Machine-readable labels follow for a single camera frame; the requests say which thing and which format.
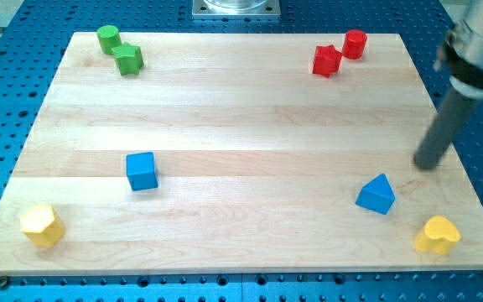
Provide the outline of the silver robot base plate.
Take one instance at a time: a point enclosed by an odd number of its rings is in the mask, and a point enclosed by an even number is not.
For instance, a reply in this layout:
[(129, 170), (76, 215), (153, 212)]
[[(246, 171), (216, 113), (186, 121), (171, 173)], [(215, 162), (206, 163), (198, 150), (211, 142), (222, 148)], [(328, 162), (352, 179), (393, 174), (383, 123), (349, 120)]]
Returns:
[(193, 19), (275, 19), (281, 16), (279, 0), (193, 0)]

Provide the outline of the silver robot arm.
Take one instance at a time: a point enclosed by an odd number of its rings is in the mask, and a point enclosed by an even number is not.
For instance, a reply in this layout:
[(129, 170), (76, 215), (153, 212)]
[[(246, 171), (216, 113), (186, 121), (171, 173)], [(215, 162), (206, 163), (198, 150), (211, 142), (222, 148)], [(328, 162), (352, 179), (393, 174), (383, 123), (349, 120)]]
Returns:
[(462, 96), (483, 99), (483, 0), (475, 0), (444, 36), (434, 69), (447, 65), (450, 84)]

